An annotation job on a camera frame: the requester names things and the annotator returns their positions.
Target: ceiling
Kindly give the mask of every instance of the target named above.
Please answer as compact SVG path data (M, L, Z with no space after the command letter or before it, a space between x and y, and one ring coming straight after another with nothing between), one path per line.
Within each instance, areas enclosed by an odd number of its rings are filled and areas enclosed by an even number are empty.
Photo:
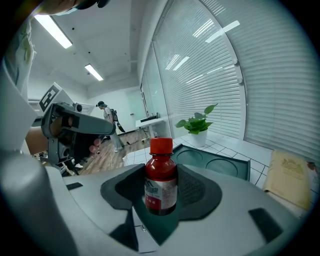
M111 0L104 8L97 5L68 15L52 16L72 46L64 49L35 19L31 40L36 51L34 62L47 70L48 76L63 72L84 87L106 86L119 74L137 70L140 29L148 0ZM88 75L91 64L104 78Z

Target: red bottle cap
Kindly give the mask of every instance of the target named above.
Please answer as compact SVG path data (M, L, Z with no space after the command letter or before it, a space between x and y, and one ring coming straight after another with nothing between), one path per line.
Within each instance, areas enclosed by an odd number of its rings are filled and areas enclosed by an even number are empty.
M151 138L150 153L156 155L172 154L173 141L172 138Z

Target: white pot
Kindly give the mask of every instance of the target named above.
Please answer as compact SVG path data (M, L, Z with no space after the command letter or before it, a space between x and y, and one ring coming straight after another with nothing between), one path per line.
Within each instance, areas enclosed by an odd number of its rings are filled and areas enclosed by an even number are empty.
M191 144L197 148L204 147L206 144L208 129L200 131L198 134L189 133Z

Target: wooden floor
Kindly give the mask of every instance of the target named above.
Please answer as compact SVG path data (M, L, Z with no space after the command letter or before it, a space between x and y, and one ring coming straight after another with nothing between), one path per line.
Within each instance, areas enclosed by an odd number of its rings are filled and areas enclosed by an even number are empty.
M120 139L126 146L124 146L124 149L118 153L115 153L111 140L104 141L99 147L100 154L97 154L95 158L89 158L87 163L83 165L83 169L79 172L79 174L95 174L98 172L123 167L124 162L122 158L125 157L127 154L129 154L130 152L150 147L149 139L145 140L144 143L141 141L147 136L145 132L141 129L139 131L134 131L128 134L120 135Z

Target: black cap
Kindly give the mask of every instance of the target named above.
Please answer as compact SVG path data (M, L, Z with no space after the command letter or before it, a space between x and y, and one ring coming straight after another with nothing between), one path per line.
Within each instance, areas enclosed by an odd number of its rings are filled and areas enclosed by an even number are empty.
M84 10L84 9L88 9L91 6L93 6L94 4L98 4L99 8L103 8L105 7L108 3L110 2L110 0L86 0L83 3L79 4L76 8L78 10Z
M101 105L105 104L103 101L99 101L97 105L95 105L96 107L100 107Z

